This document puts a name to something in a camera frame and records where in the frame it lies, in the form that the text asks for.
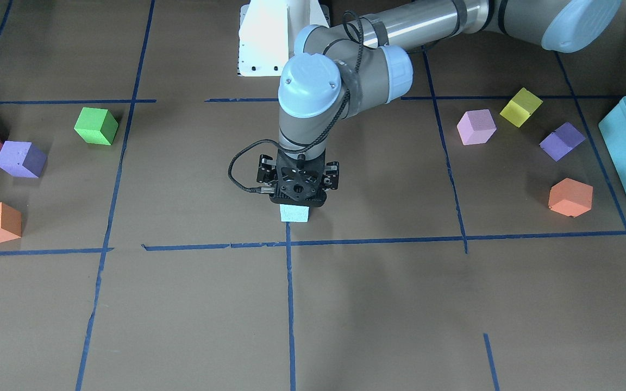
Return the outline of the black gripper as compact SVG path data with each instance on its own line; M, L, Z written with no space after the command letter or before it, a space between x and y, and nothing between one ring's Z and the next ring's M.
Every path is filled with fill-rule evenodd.
M322 207L327 200L323 189L325 154L315 159L300 161L285 153L279 153L276 160L277 178L275 192L269 200L276 204L303 207Z

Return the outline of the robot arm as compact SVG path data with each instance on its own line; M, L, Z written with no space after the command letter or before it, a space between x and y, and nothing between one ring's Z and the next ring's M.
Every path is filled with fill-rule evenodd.
M460 33L489 30L572 53L593 42L619 1L415 1L335 27L298 33L278 87L276 158L263 154L258 188L281 205L321 207L338 187L340 164L325 158L333 126L407 94L410 51Z

